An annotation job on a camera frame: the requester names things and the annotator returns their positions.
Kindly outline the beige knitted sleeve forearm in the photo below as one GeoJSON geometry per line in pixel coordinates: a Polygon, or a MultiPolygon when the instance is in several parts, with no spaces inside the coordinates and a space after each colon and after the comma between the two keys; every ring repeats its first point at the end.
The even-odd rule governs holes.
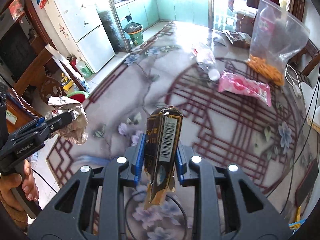
{"type": "Polygon", "coordinates": [[[18,211],[10,207],[1,196],[1,202],[6,209],[9,216],[15,222],[15,224],[23,231],[28,231],[28,215],[25,211],[18,211]]]}

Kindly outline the person's left hand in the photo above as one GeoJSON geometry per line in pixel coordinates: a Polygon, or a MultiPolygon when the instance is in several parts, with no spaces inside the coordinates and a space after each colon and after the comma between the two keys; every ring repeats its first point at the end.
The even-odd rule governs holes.
{"type": "Polygon", "coordinates": [[[1,195],[4,201],[13,209],[17,211],[24,211],[16,197],[12,194],[11,189],[22,186],[23,192],[27,200],[37,202],[39,200],[39,190],[35,183],[33,171],[29,161],[24,161],[23,166],[25,178],[23,179],[20,174],[13,173],[7,176],[1,175],[1,195]]]}

